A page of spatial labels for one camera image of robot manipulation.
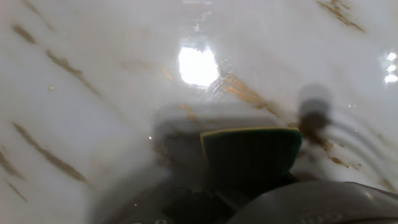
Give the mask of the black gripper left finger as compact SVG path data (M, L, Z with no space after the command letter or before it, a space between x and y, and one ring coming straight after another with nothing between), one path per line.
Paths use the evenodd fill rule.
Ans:
M219 224L248 204L237 190L166 186L143 191L102 219L105 224Z

